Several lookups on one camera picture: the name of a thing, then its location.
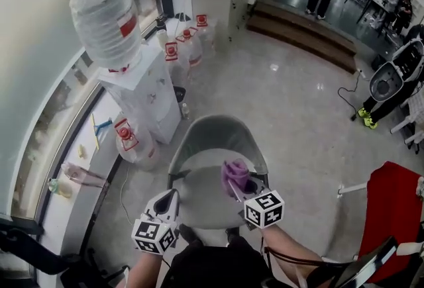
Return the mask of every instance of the desk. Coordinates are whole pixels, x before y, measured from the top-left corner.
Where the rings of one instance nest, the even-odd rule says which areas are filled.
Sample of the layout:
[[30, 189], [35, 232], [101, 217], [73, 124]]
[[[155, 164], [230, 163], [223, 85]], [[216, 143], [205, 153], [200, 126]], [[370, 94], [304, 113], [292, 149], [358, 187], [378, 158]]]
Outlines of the desk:
[[[361, 14], [360, 14], [360, 16], [359, 16], [359, 18], [358, 18], [358, 20], [357, 20], [356, 23], [359, 23], [360, 20], [364, 17], [364, 15], [365, 15], [366, 11], [368, 10], [368, 8], [370, 7], [371, 3], [377, 5], [380, 9], [383, 9], [386, 14], [389, 14], [391, 12], [385, 5], [382, 4], [381, 0], [367, 0], [367, 2], [365, 4], [365, 7], [364, 7], [364, 10], [361, 12]], [[387, 18], [387, 16], [385, 16], [385, 18], [383, 20], [383, 24], [378, 29], [378, 36], [380, 36], [381, 33], [382, 33], [382, 30], [383, 30], [384, 25], [386, 23], [386, 18]]]

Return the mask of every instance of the gray floor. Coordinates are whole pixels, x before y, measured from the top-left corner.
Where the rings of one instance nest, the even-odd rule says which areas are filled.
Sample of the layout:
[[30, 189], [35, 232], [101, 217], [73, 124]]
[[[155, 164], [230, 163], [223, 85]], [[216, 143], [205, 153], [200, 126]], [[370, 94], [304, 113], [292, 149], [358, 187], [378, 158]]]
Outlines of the gray floor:
[[[282, 5], [290, 6], [304, 12], [308, 0], [272, 0], [273, 2]], [[325, 14], [325, 22], [330, 24], [333, 28], [341, 30], [353, 38], [358, 39], [365, 45], [371, 47], [377, 53], [385, 56], [394, 51], [394, 44], [390, 39], [385, 39], [384, 35], [378, 37], [378, 33], [372, 29], [368, 23], [358, 20], [363, 6], [356, 0], [332, 0], [331, 4]]]
[[[366, 64], [360, 60], [357, 64], [369, 77]], [[376, 130], [349, 120], [352, 109], [338, 97], [337, 89], [353, 88], [356, 76], [299, 48], [242, 31], [225, 56], [200, 64], [193, 78], [196, 115], [231, 114], [246, 123], [266, 158], [270, 187], [286, 202], [280, 226], [319, 255], [350, 260], [359, 249], [366, 193], [337, 199], [341, 183], [367, 181], [387, 160], [423, 173], [421, 155], [405, 147], [401, 134], [390, 134], [395, 118], [383, 119]], [[358, 91], [348, 98], [359, 105], [367, 94], [366, 82], [360, 79]], [[147, 200], [166, 189], [170, 160], [188, 126], [188, 121], [182, 122], [172, 143], [161, 146], [160, 164], [153, 172], [126, 162], [119, 168], [89, 239], [102, 267], [112, 271], [123, 264], [134, 265], [140, 255], [119, 203], [127, 170], [122, 200], [133, 222]], [[223, 230], [199, 234], [209, 245], [225, 245]], [[258, 231], [243, 228], [242, 235], [259, 248]], [[165, 259], [170, 262], [185, 245], [178, 240], [176, 250], [167, 252]], [[163, 265], [158, 284], [165, 272]]]

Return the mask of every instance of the blue object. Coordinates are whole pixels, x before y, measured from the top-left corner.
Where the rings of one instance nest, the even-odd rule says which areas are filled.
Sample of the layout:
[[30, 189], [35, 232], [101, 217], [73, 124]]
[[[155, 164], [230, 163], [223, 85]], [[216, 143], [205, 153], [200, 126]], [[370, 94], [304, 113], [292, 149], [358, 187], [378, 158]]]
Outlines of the blue object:
[[99, 136], [100, 130], [102, 128], [105, 128], [106, 126], [110, 126], [112, 123], [113, 123], [112, 120], [109, 119], [106, 122], [99, 124], [98, 126], [94, 126], [95, 135]]

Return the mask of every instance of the wooden step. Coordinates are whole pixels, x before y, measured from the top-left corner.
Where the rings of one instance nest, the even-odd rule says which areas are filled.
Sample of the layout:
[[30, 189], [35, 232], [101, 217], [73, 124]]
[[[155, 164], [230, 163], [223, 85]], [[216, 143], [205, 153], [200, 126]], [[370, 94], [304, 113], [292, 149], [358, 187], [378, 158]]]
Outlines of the wooden step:
[[317, 21], [265, 3], [258, 3], [254, 8], [254, 14], [259, 17], [266, 17], [267, 19], [295, 26], [313, 36], [318, 36], [322, 40], [331, 43], [333, 46], [337, 46], [340, 50], [344, 50], [351, 56], [356, 54], [356, 48], [352, 41], [326, 28]]
[[307, 50], [349, 73], [356, 71], [355, 62], [351, 54], [332, 45], [327, 40], [323, 40], [321, 37], [301, 30], [297, 26], [290, 26], [282, 22], [254, 15], [248, 20], [247, 29]]

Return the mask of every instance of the yellow stick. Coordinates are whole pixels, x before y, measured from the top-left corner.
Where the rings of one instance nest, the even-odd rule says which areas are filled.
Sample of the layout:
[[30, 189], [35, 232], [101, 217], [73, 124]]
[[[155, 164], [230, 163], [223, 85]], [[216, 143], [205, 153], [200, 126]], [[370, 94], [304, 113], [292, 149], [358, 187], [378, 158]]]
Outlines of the yellow stick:
[[93, 126], [93, 133], [94, 133], [94, 139], [95, 139], [95, 147], [97, 148], [97, 150], [100, 149], [99, 146], [99, 140], [97, 139], [97, 136], [95, 134], [95, 123], [94, 123], [94, 114], [91, 113], [91, 125]]

